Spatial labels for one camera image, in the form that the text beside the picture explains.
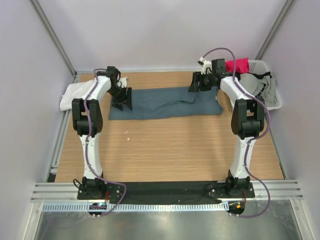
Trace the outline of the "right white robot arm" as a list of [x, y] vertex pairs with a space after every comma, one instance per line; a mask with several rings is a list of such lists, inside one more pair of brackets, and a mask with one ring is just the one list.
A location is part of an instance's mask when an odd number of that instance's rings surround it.
[[234, 72], [228, 72], [223, 58], [198, 61], [201, 71], [193, 72], [189, 92], [205, 92], [217, 87], [233, 102], [231, 130], [236, 137], [234, 158], [224, 183], [213, 183], [211, 193], [240, 198], [250, 190], [250, 163], [254, 145], [265, 127], [265, 109], [240, 85]]

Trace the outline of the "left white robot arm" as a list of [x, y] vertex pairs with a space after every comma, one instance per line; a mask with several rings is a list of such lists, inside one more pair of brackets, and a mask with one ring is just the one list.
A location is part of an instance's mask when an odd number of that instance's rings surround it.
[[78, 191], [81, 196], [90, 195], [101, 200], [107, 190], [100, 162], [99, 138], [103, 129], [100, 101], [105, 94], [111, 95], [111, 107], [122, 111], [124, 106], [133, 109], [132, 88], [115, 66], [97, 68], [92, 86], [82, 97], [71, 102], [72, 125], [81, 141], [84, 159], [84, 173]]

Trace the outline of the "blue-grey t-shirt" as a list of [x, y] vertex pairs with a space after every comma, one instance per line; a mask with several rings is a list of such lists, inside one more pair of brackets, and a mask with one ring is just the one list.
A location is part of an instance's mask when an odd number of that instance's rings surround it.
[[132, 110], [110, 108], [108, 119], [155, 120], [197, 115], [221, 115], [218, 88], [210, 91], [189, 92], [188, 87], [135, 89], [132, 91]]

